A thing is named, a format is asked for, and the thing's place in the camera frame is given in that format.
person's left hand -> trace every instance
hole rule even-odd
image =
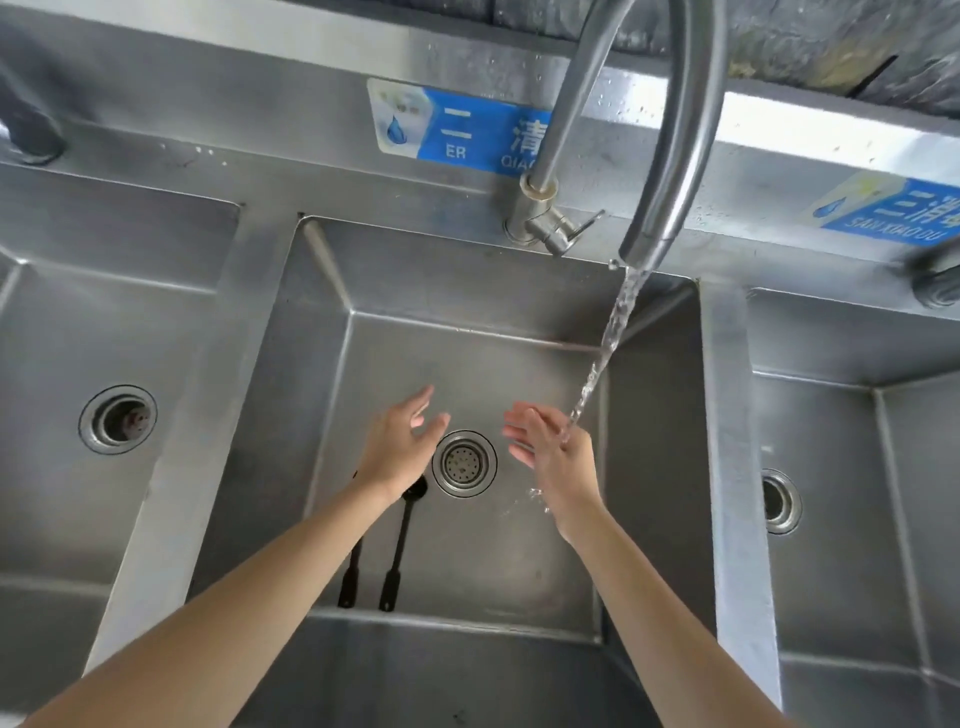
[[[373,418],[357,466],[356,482],[383,488],[390,502],[394,502],[423,475],[450,424],[450,416],[444,412],[431,420],[423,432],[413,431],[423,425],[423,410],[429,406],[432,395],[430,384]]]

blue water drop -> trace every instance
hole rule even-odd
[[[407,143],[407,135],[403,132],[403,129],[400,127],[400,122],[396,120],[396,117],[390,122],[390,126],[387,127],[387,138],[394,142],[394,144]]]
[[[827,217],[827,216],[830,215],[834,210],[836,210],[838,207],[840,207],[841,205],[843,205],[846,201],[847,201],[847,198],[846,198],[846,197],[841,197],[839,200],[834,200],[834,201],[833,201],[832,203],[830,203],[829,205],[824,205],[823,207],[817,207],[815,210],[813,210],[813,216],[814,216],[814,217]]]

person's left arm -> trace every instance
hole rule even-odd
[[[417,434],[432,387],[379,415],[325,507],[30,716],[24,728],[229,726],[350,550],[423,474],[449,416]]]

forearm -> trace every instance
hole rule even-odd
[[[354,481],[174,615],[31,716],[48,726],[227,726],[389,505]]]
[[[568,530],[665,728],[792,725],[603,507]]]

sink drain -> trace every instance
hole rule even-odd
[[[110,387],[80,415],[80,438],[94,452],[119,455],[146,440],[156,424],[156,402],[140,387]]]
[[[429,471],[431,479],[452,496],[478,496],[496,476],[496,452],[479,432],[458,430],[437,445]]]
[[[786,475],[772,468],[764,468],[762,475],[767,531],[778,536],[790,533],[797,527],[804,512],[797,486]]]

